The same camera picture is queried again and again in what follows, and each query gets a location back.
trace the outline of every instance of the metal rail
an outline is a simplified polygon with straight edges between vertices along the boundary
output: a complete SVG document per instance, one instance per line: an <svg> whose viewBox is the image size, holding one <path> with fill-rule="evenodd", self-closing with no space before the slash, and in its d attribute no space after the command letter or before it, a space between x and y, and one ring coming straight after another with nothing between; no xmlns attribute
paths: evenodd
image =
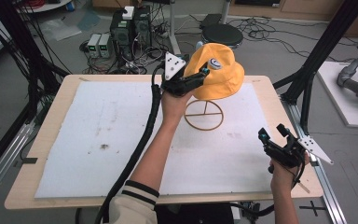
<svg viewBox="0 0 358 224"><path fill-rule="evenodd" d="M22 124L21 128L5 150L5 152L0 157L0 183L2 179L5 177L7 171L12 166L14 160L18 157L19 153L21 153L21 149L26 144L29 136L34 131L35 122L33 119L30 123Z"/></svg>
<svg viewBox="0 0 358 224"><path fill-rule="evenodd" d="M282 102L282 104L287 110L289 117L292 119L293 127L296 129L298 137L305 137L306 134L300 125L301 112L298 110L298 107L296 105L289 105L286 102ZM336 195L334 194L333 188L331 187L330 182L327 179L327 175L324 171L324 168L322 167L321 161L312 155L310 155L310 160L312 167L315 169L316 175L321 182L322 188L324 189L323 200L331 218L331 221L336 224L347 223L341 210L341 207L339 206Z"/></svg>

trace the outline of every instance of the orange hat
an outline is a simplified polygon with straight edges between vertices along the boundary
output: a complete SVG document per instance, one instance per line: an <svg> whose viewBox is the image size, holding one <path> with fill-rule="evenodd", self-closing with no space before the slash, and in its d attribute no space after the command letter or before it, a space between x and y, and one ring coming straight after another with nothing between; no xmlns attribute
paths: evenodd
<svg viewBox="0 0 358 224"><path fill-rule="evenodd" d="M184 77L194 75L208 62L210 74L202 86L196 88L194 97L199 100L217 100L237 92L245 77L243 67L235 62L234 52L226 45L208 43L191 57Z"/></svg>

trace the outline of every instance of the stool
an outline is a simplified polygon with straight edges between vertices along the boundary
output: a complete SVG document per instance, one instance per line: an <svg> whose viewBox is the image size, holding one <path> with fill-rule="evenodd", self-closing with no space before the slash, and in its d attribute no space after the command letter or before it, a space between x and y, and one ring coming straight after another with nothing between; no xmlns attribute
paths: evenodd
<svg viewBox="0 0 358 224"><path fill-rule="evenodd" d="M203 28L201 41L196 49L207 43L223 44L231 49L236 49L243 40L242 32L227 24L214 24Z"/></svg>

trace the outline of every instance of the human arm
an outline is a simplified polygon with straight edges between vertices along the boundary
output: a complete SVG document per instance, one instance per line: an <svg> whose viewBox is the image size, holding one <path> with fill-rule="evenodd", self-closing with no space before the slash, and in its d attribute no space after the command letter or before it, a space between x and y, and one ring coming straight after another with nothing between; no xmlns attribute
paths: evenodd
<svg viewBox="0 0 358 224"><path fill-rule="evenodd" d="M308 164L309 161L310 157L305 153L305 163ZM291 195L294 174L297 168L288 169L275 160L271 160L271 165L274 166L270 185L274 199L275 223L297 224L298 217Z"/></svg>
<svg viewBox="0 0 358 224"><path fill-rule="evenodd" d="M154 207L175 130L192 92L176 98L162 94L162 123L120 195L109 207L110 223L157 223Z"/></svg>
<svg viewBox="0 0 358 224"><path fill-rule="evenodd" d="M186 103L192 96L192 93L191 91L182 97L173 97L168 92L162 94L161 107L163 120L161 126L134 169L130 180L144 184L154 190L159 190L174 133L181 117L186 111Z"/></svg>

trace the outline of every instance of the forearm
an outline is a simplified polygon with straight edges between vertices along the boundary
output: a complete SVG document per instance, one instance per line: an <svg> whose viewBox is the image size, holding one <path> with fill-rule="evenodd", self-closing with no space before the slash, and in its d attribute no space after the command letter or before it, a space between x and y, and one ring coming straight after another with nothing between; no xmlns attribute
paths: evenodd
<svg viewBox="0 0 358 224"><path fill-rule="evenodd" d="M163 123L160 126L156 136L133 171L130 180L159 190L176 126L176 124L170 123Z"/></svg>
<svg viewBox="0 0 358 224"><path fill-rule="evenodd" d="M276 224L297 224L298 218L290 190L274 190L274 208Z"/></svg>

